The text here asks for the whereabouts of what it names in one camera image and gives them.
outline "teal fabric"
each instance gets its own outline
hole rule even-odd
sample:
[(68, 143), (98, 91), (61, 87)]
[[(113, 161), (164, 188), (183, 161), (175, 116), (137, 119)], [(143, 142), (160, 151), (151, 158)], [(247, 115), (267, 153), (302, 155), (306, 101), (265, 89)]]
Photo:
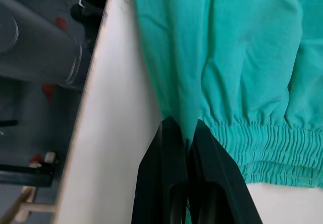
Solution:
[(323, 0), (135, 0), (163, 116), (198, 119), (247, 183), (323, 187)]

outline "white surface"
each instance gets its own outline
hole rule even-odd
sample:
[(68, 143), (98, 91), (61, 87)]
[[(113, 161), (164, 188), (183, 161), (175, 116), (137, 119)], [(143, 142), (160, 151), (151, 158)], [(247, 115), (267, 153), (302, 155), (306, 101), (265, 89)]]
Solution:
[[(61, 186), (55, 223), (131, 223), (139, 163), (160, 122), (132, 0), (110, 0)], [(323, 191), (248, 186), (263, 223), (321, 223)]]

